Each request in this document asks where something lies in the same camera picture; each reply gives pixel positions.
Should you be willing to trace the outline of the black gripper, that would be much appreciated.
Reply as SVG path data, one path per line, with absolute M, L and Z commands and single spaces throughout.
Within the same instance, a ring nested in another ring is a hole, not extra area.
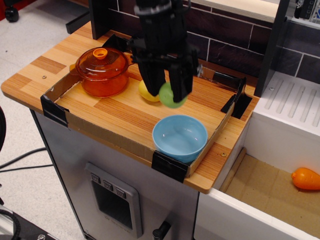
M 138 0 L 134 6 L 142 38 L 129 42 L 133 61 L 154 97 L 166 83 L 168 70 L 175 103 L 192 92 L 193 76 L 203 72 L 198 50 L 187 42 L 185 14 L 190 8 L 190 4 L 184 5 L 181 0 Z

